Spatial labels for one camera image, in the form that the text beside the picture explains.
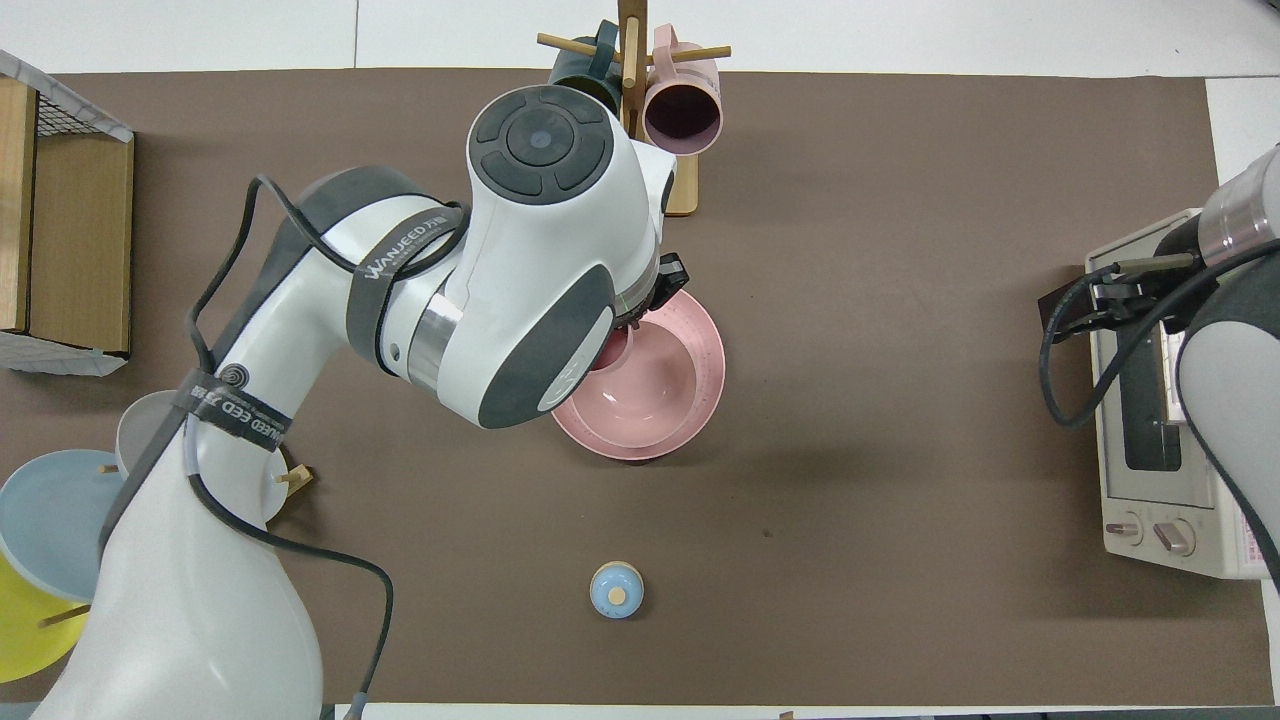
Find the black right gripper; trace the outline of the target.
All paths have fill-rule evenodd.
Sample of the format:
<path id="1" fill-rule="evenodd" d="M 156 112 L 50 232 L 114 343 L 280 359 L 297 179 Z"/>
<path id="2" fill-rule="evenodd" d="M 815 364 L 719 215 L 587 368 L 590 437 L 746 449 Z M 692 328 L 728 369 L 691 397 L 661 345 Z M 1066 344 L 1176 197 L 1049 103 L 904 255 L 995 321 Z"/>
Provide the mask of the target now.
<path id="1" fill-rule="evenodd" d="M 1038 297 L 1043 331 L 1053 332 L 1051 343 L 1056 345 L 1078 334 L 1079 331 L 1073 331 L 1073 327 L 1088 319 L 1089 331 L 1116 331 L 1135 324 L 1146 318 L 1158 301 L 1204 269 L 1196 220 L 1167 222 L 1089 255 L 1088 268 L 1093 270 L 1115 263 L 1144 264 L 1155 258 L 1181 254 L 1190 256 L 1190 263 L 1185 266 L 1121 270 L 1102 281 L 1092 291 L 1088 288 L 1073 291 L 1075 283 L 1065 283 Z"/>

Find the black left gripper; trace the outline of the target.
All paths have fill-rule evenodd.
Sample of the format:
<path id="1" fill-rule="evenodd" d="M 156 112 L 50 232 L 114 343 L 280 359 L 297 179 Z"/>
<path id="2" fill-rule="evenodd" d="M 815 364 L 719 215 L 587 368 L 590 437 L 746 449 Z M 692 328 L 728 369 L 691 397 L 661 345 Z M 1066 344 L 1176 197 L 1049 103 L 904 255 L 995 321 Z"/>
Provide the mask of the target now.
<path id="1" fill-rule="evenodd" d="M 657 278 L 641 316 L 663 309 L 690 281 L 690 274 L 677 252 L 658 258 Z"/>

